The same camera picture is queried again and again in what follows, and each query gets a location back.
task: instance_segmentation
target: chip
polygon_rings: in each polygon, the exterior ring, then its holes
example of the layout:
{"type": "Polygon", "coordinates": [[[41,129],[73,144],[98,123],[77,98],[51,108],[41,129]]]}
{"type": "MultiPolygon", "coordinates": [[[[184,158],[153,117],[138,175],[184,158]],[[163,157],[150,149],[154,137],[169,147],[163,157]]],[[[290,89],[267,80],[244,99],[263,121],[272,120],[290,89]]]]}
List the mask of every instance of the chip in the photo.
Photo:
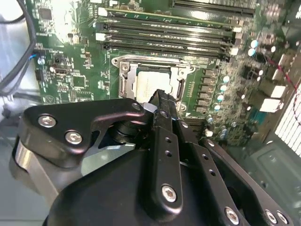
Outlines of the chip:
{"type": "Polygon", "coordinates": [[[48,8],[39,8],[39,15],[43,20],[52,20],[51,10],[48,8]]]}

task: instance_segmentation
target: black plastic part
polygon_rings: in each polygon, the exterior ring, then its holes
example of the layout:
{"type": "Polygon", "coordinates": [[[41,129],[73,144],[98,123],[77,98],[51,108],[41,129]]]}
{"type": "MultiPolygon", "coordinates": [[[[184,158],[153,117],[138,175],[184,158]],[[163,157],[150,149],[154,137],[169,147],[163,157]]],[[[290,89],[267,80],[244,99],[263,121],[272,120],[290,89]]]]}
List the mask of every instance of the black plastic part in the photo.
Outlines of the black plastic part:
{"type": "Polygon", "coordinates": [[[285,211],[216,142],[209,142],[206,138],[201,140],[202,145],[209,150],[214,158],[219,170],[222,170],[226,175],[226,183],[236,188],[242,201],[245,218],[251,225],[272,225],[266,210],[275,216],[277,225],[293,225],[285,211]],[[288,224],[279,218],[278,211],[285,215],[288,224]]]}
{"type": "Polygon", "coordinates": [[[69,168],[77,166],[90,147],[91,133],[100,131],[103,137],[109,126],[117,121],[133,121],[143,116],[145,111],[132,107],[138,104],[132,99],[114,99],[80,102],[64,105],[34,106],[24,111],[19,125],[19,137],[29,150],[43,156],[53,164],[69,168]],[[51,128],[40,126],[38,118],[50,115],[56,125],[51,128]],[[82,142],[73,145],[65,140],[68,131],[76,131],[82,142]]]}
{"type": "Polygon", "coordinates": [[[196,8],[202,11],[227,13],[236,16],[253,17],[255,9],[235,6],[224,6],[218,4],[203,3],[198,0],[174,0],[175,7],[196,8]]]}
{"type": "MultiPolygon", "coordinates": [[[[47,226],[161,225],[141,205],[149,196],[148,160],[148,151],[134,150],[69,185],[54,201],[47,226]]],[[[163,225],[208,225],[207,206],[199,192],[202,182],[195,170],[181,165],[181,179],[185,204],[173,221],[163,225]]]]}

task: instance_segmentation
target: cable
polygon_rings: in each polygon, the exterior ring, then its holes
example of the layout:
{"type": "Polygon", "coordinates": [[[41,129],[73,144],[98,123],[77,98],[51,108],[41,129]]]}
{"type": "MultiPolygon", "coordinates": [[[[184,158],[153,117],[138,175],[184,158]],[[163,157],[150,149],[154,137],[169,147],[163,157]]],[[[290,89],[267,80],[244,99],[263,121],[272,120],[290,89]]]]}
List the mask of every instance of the cable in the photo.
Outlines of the cable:
{"type": "Polygon", "coordinates": [[[28,66],[29,66],[29,63],[30,63],[31,59],[32,58],[29,58],[28,61],[26,62],[26,64],[24,65],[23,70],[21,71],[20,76],[19,76],[18,80],[16,81],[16,83],[13,85],[13,87],[7,92],[5,92],[3,90],[0,91],[1,96],[10,96],[18,90],[18,88],[21,84],[21,81],[22,81],[23,77],[25,76],[25,73],[28,69],[28,66]]]}
{"type": "Polygon", "coordinates": [[[9,21],[0,21],[0,24],[16,24],[21,22],[25,18],[24,14],[20,15],[17,19],[9,21]]]}
{"type": "Polygon", "coordinates": [[[271,60],[269,57],[266,57],[268,62],[274,66],[277,67],[277,69],[279,69],[284,75],[285,75],[285,78],[287,79],[287,81],[292,85],[292,87],[294,88],[294,91],[295,91],[295,99],[293,101],[293,114],[294,114],[294,117],[298,123],[299,126],[301,126],[301,121],[298,120],[298,115],[297,115],[297,110],[296,110],[296,103],[297,103],[297,100],[298,100],[298,97],[300,95],[300,93],[298,93],[298,87],[300,84],[294,84],[293,81],[291,80],[291,78],[288,76],[287,73],[285,73],[285,71],[283,70],[283,68],[277,64],[275,61],[271,60]]]}
{"type": "Polygon", "coordinates": [[[0,82],[0,90],[3,90],[8,84],[10,84],[18,76],[19,72],[22,70],[23,66],[26,64],[26,62],[30,58],[30,56],[34,50],[36,41],[37,41],[36,33],[34,30],[34,24],[33,24],[33,21],[29,15],[25,5],[24,5],[24,1],[17,0],[17,2],[19,4],[21,10],[23,11],[24,17],[26,19],[30,44],[29,44],[27,50],[25,51],[25,53],[23,54],[23,56],[18,61],[18,63],[7,74],[7,76],[5,76],[5,78],[0,82]]]}

